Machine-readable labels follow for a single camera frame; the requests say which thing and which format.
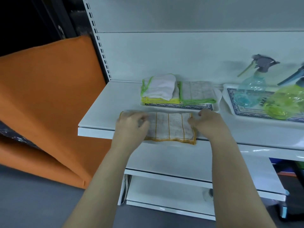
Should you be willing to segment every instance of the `person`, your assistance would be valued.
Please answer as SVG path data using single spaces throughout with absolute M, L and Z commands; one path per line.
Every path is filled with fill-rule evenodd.
M 203 109 L 190 118 L 211 143 L 212 183 L 217 227 L 275 228 L 253 184 L 245 161 L 221 115 Z M 150 123 L 146 113 L 125 113 L 116 122 L 109 152 L 97 169 L 64 228 L 113 226 L 122 177 L 132 152 L 142 143 Z

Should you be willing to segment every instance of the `folded cloth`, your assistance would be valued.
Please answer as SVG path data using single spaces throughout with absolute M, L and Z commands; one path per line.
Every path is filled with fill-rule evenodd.
M 216 103 L 216 96 L 209 81 L 183 81 L 180 83 L 180 100 L 184 105 Z
M 173 91 L 173 96 L 170 100 L 164 100 L 162 98 L 148 98 L 148 97 L 142 97 L 141 101 L 142 103 L 155 103 L 155 104 L 161 104 L 161 103 L 167 103 L 167 104 L 180 104 L 179 100 L 179 82 L 175 82 L 175 88 Z
M 196 130 L 187 122 L 191 113 L 149 113 L 150 128 L 145 140 L 156 142 L 178 141 L 196 144 Z
M 152 76 L 142 81 L 142 97 L 162 98 L 167 101 L 172 98 L 176 82 L 176 77 L 173 74 Z

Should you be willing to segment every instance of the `hand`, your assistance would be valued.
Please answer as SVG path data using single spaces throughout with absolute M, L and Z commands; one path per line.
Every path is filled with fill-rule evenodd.
M 227 135 L 231 135 L 230 130 L 222 116 L 209 109 L 202 109 L 199 112 L 199 119 L 189 118 L 188 123 L 194 126 L 209 141 L 215 138 L 223 139 Z
M 148 115 L 143 112 L 123 112 L 116 122 L 111 149 L 124 151 L 131 155 L 148 133 L 150 122 L 147 121 L 147 118 Z

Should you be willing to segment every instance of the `gray floor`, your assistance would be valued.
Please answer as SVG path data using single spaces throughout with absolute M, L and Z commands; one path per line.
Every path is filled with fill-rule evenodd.
M 0 227 L 61 227 L 83 193 L 71 187 L 0 165 Z M 304 222 L 282 223 L 269 209 L 278 227 L 304 227 Z M 118 206 L 114 228 L 215 227 L 215 222 L 134 206 Z

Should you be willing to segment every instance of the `tray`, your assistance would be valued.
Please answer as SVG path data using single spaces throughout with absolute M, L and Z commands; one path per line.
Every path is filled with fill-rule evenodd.
M 278 88 L 275 87 L 269 87 L 267 88 L 268 91 L 265 92 L 265 95 L 262 99 L 262 101 L 252 107 L 252 108 L 245 108 L 242 106 L 239 106 L 237 103 L 235 103 L 233 97 L 234 92 L 238 88 L 238 85 L 234 84 L 224 84 L 224 90 L 223 90 L 223 98 L 225 99 L 226 103 L 229 105 L 229 108 L 231 110 L 231 113 L 236 116 L 240 117 L 253 117 L 253 118 L 259 118 L 259 119 L 265 119 L 265 120 L 275 120 L 280 122 L 296 122 L 296 123 L 304 123 L 304 114 L 296 114 L 294 117 L 286 119 L 286 120 L 280 120 L 280 119 L 274 119 L 270 116 L 268 116 L 264 109 L 263 105 L 268 97 L 270 97 L 272 94 L 274 94 L 275 91 L 278 90 Z
M 146 106 L 146 107 L 164 107 L 164 108 L 178 108 L 178 110 L 195 110 L 195 111 L 201 111 L 202 109 L 210 109 L 215 112 L 219 112 L 219 102 L 222 99 L 222 92 L 214 88 L 214 93 L 216 96 L 216 103 L 215 104 L 199 104 L 199 105 L 183 105 L 183 104 L 166 104 L 166 103 L 161 103 L 161 104 L 156 104 L 156 103 L 142 103 L 140 102 L 140 105 Z

